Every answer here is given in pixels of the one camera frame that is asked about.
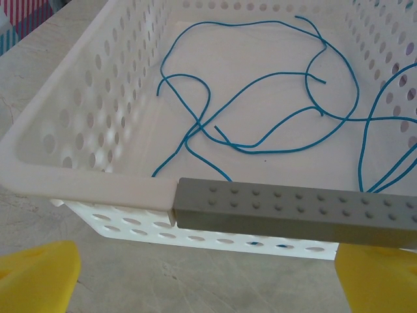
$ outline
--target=marble countertop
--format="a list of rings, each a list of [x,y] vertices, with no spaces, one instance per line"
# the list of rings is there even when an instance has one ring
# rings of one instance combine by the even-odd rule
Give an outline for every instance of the marble countertop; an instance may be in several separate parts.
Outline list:
[[[105,3],[72,0],[0,58],[0,138]],[[69,208],[0,186],[0,254],[61,239],[83,264],[67,313],[349,312],[330,261],[105,239]]]

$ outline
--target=fabric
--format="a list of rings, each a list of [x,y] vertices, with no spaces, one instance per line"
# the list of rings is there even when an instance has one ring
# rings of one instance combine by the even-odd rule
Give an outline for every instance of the fabric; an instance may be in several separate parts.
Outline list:
[[[62,0],[0,0],[0,56],[62,6]]]

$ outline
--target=basket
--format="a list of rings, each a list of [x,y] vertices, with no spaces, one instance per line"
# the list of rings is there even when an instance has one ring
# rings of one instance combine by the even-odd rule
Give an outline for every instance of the basket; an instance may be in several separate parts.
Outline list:
[[[201,21],[261,20],[313,32],[294,18],[297,14],[310,19],[351,63],[361,87],[353,117],[367,117],[384,83],[416,59],[413,1],[109,0],[3,138],[1,183],[66,204],[105,237],[333,260],[337,243],[179,229],[172,213],[179,178],[222,179],[185,149],[151,178],[195,123],[167,85],[156,96],[161,60],[180,32]],[[275,70],[305,72],[321,48],[320,40],[282,25],[202,25],[184,35],[165,73],[194,74],[208,82],[210,116],[257,77]],[[346,115],[356,90],[341,59],[328,52],[311,73],[327,81],[311,83],[316,100]],[[202,110],[207,95],[201,84],[186,78],[172,84],[193,110]],[[417,72],[410,70],[385,90],[374,116],[415,118],[416,86]],[[215,125],[234,142],[252,143],[309,105],[303,78],[277,77],[250,89]],[[265,147],[302,146],[335,124],[317,113],[301,115],[271,135]],[[218,136],[212,126],[207,131]],[[190,145],[234,181],[358,190],[363,132],[364,123],[347,123],[322,144],[288,155],[244,155],[202,134]],[[416,142],[413,123],[372,122],[364,185],[380,179]],[[416,181],[414,171],[386,192],[415,196]]]

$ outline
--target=gray plastic block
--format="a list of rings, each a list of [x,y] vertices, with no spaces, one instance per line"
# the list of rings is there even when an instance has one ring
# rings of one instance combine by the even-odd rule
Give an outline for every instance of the gray plastic block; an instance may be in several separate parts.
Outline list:
[[[417,248],[417,197],[180,179],[179,228]]]

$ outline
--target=yellow plastic object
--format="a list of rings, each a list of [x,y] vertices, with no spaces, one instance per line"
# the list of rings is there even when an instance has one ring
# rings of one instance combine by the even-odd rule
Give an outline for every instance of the yellow plastic object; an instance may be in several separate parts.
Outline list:
[[[352,313],[417,312],[417,254],[340,244],[335,262]]]
[[[72,241],[0,257],[0,312],[64,313],[80,269]]]

